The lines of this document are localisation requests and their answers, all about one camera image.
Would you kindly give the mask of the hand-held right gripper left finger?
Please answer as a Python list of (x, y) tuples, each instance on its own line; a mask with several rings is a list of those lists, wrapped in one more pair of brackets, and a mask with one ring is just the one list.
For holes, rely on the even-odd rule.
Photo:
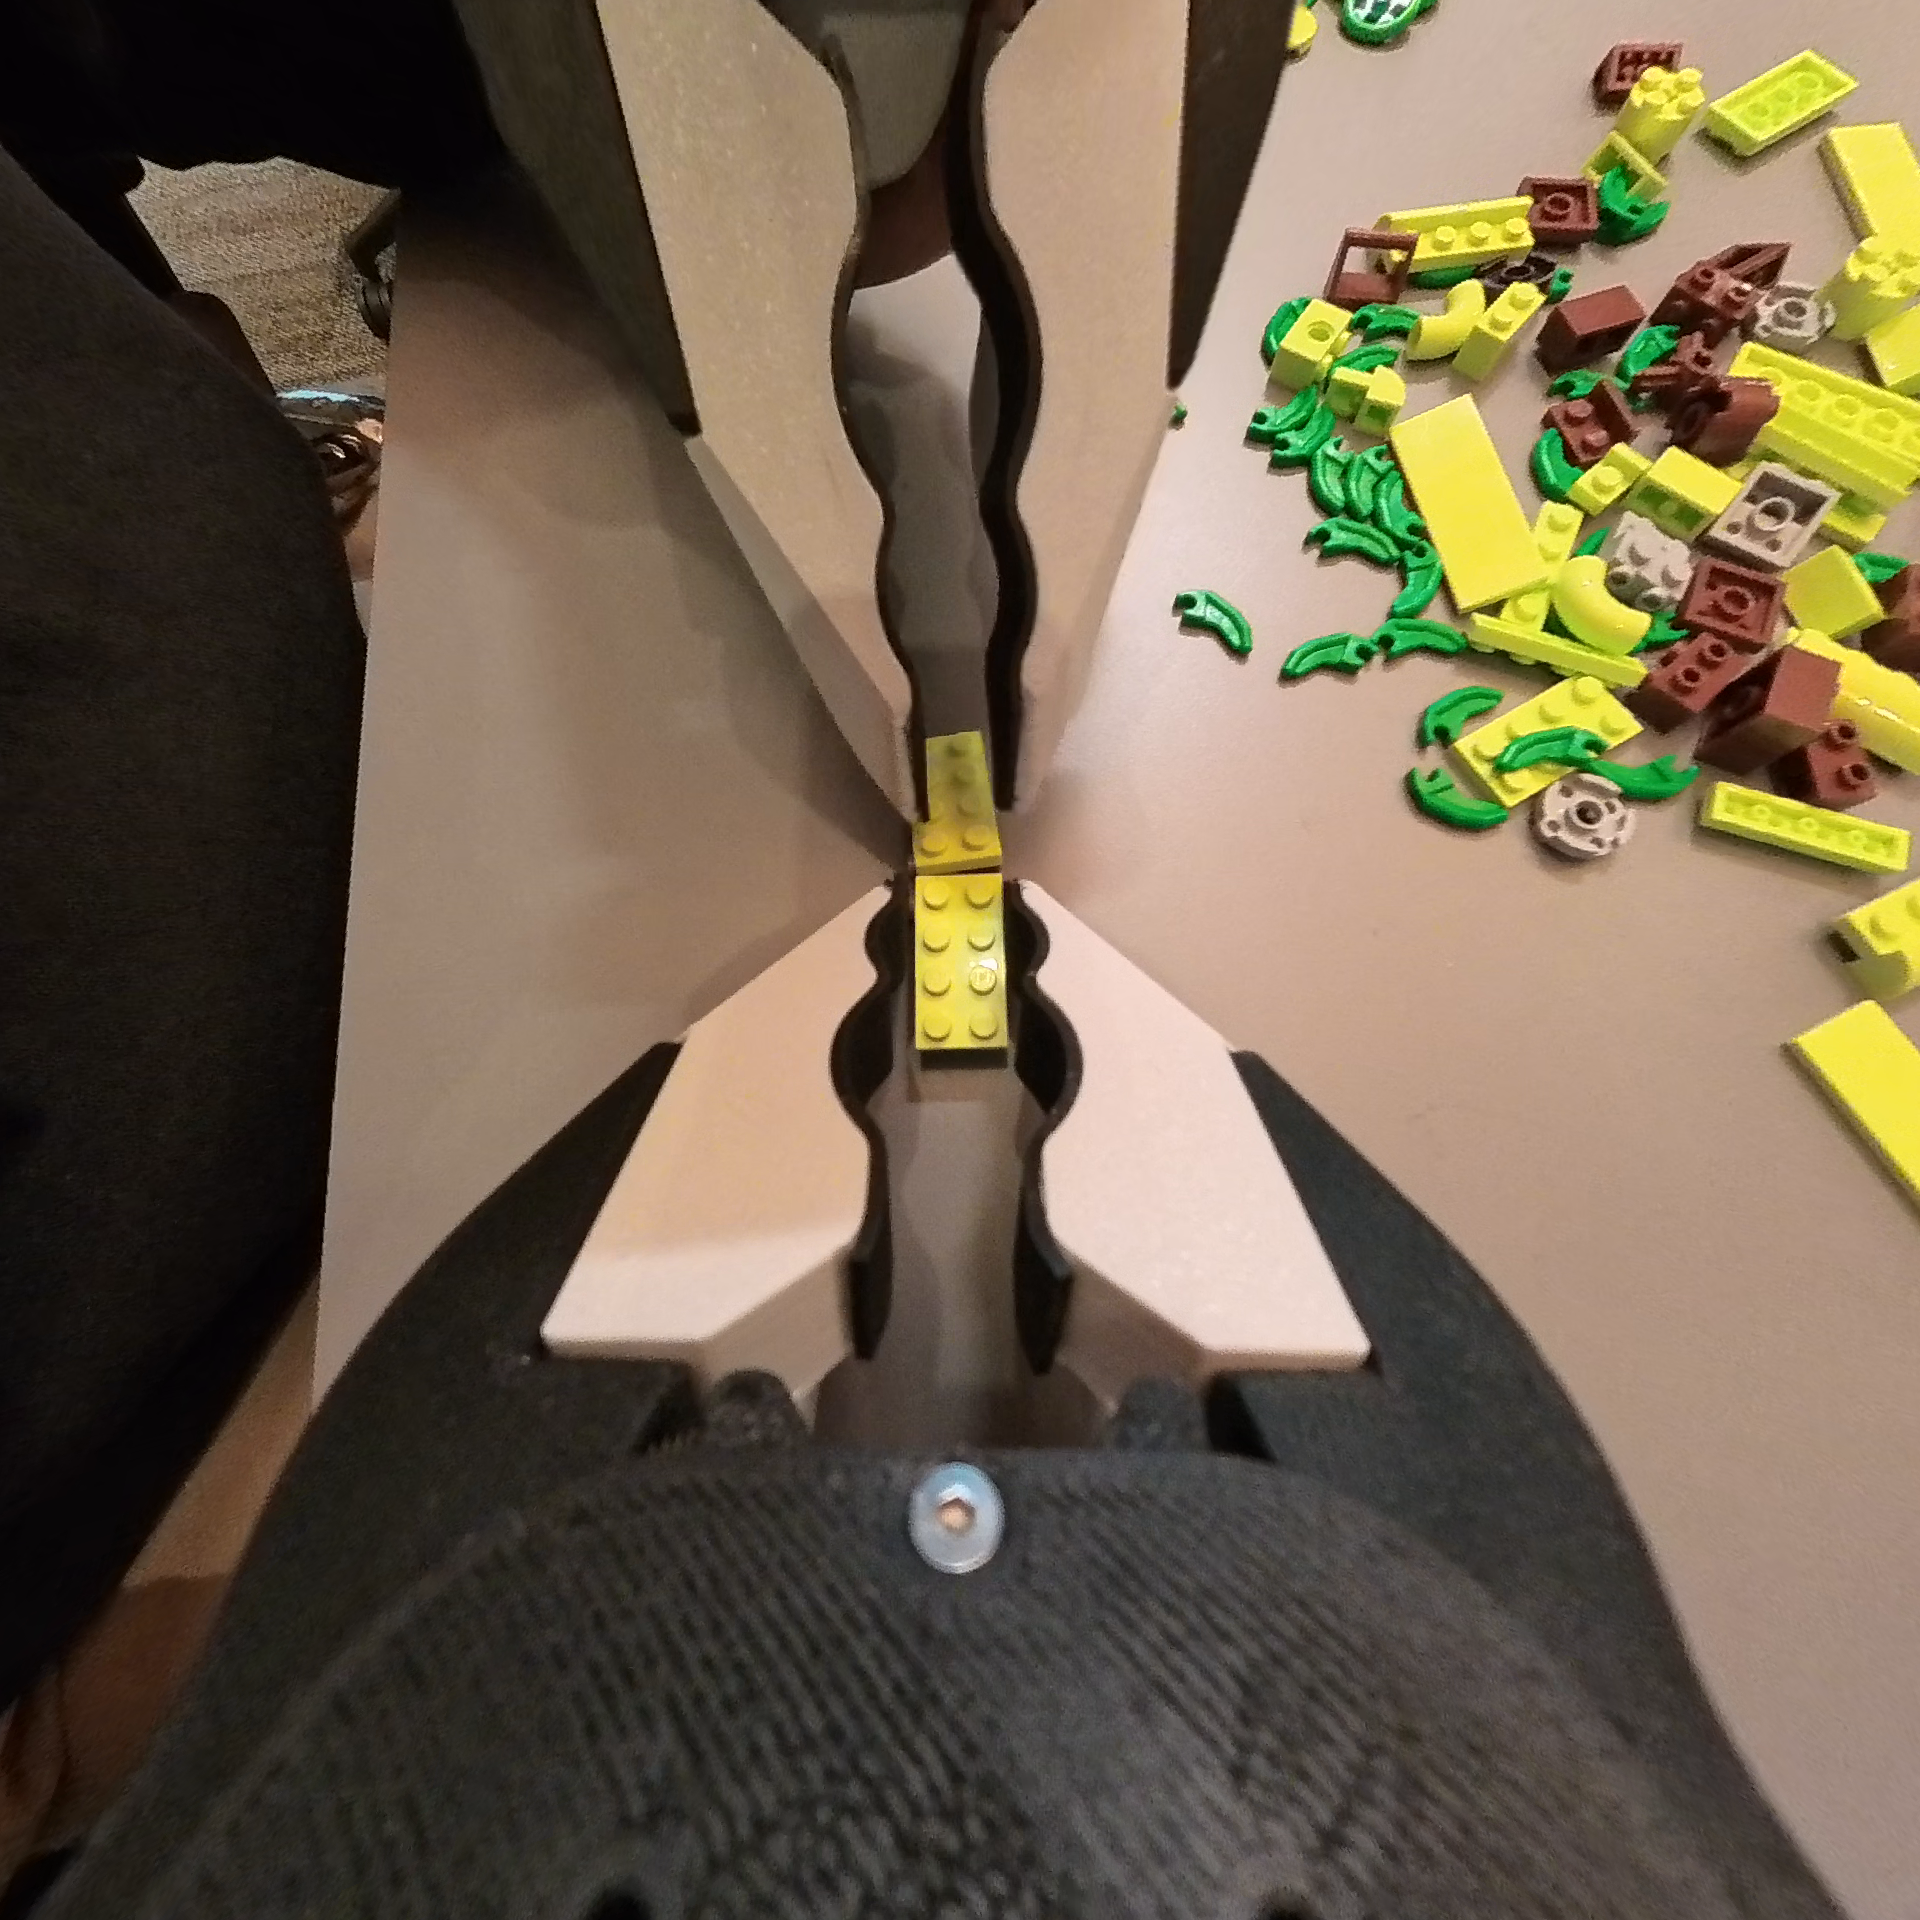
[(807, 1429), (893, 1300), (890, 1143), (904, 877), (696, 1019), (543, 1316), (568, 1359), (779, 1381)]

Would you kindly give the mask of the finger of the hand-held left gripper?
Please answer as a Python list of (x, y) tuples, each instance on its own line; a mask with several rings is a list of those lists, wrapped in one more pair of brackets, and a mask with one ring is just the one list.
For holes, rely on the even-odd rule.
[(1170, 413), (1187, 1), (1042, 1), (983, 62), (974, 159), (1007, 463), (994, 772), (1030, 806), (1082, 704)]
[(923, 813), (920, 695), (882, 603), (890, 511), (839, 350), (868, 223), (847, 44), (755, 1), (599, 4), (686, 371), (687, 457), (839, 733)]

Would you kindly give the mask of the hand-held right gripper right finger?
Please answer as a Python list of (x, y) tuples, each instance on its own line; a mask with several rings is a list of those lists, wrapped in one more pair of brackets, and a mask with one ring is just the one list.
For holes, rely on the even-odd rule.
[(1014, 1331), (1103, 1411), (1147, 1377), (1351, 1374), (1351, 1297), (1213, 1025), (1034, 879), (1007, 901)]

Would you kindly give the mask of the lime studded toy plate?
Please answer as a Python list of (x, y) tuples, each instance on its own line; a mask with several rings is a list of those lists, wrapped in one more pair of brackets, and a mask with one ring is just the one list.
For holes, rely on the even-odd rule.
[(915, 877), (912, 1041), (927, 1068), (1003, 1064), (1012, 1044), (1003, 877)]
[(919, 875), (994, 873), (1002, 835), (986, 736), (976, 728), (925, 737), (925, 821), (915, 824)]

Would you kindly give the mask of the lime smooth toy tile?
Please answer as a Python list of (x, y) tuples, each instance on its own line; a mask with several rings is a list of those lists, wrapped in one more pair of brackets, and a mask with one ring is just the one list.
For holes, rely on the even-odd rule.
[(1887, 1007), (1860, 998), (1789, 1037), (1784, 1051), (1887, 1177), (1918, 1197), (1918, 1046)]

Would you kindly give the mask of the pile of toy bricks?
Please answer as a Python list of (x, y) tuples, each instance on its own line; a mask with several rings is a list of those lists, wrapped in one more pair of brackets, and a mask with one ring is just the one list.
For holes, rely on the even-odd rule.
[(1677, 39), (1619, 41), (1590, 158), (1349, 229), (1326, 291), (1267, 320), (1243, 445), (1302, 483), (1307, 553), (1392, 591), (1371, 629), (1295, 640), (1277, 680), (1420, 656), (1542, 678), (1420, 712), (1400, 788), (1434, 824), (1523, 817), (1603, 862), (1706, 776), (1706, 831), (1908, 871), (1908, 830), (1860, 806), (1916, 771), (1916, 555), (1875, 548), (1916, 499), (1914, 137), (1822, 129), (1854, 232), (1826, 277), (1767, 238), (1653, 300), (1578, 267), (1664, 229), (1692, 132), (1760, 159), (1854, 92), (1806, 49), (1710, 101)]

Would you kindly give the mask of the person's left forearm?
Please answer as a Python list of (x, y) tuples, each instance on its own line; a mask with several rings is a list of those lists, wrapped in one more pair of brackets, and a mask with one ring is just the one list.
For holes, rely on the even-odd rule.
[(19, 159), (287, 158), (373, 185), (498, 153), (442, 1), (5, 1), (3, 126)]

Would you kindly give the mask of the office chair base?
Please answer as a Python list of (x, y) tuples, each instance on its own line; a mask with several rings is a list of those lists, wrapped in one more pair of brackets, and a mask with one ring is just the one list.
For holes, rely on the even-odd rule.
[[(362, 321), (379, 345), (392, 335), (392, 251), (400, 191), (389, 191), (343, 238)], [(387, 433), (387, 401), (365, 390), (282, 389), (282, 416), (320, 463), (331, 515), (343, 532), (362, 518), (378, 491)]]

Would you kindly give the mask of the heap of tiny mixed toy pieces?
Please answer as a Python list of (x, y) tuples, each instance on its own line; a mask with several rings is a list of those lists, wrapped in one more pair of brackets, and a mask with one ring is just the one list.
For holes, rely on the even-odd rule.
[(1324, 24), (1364, 47), (1400, 46), (1437, 1), (1293, 1), (1287, 24), (1287, 60), (1310, 52)]

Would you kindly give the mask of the person's black clothing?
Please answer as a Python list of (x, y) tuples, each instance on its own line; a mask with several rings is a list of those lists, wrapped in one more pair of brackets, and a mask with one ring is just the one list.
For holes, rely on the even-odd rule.
[(312, 455), (5, 158), (5, 1707), (316, 1270), (365, 637)]

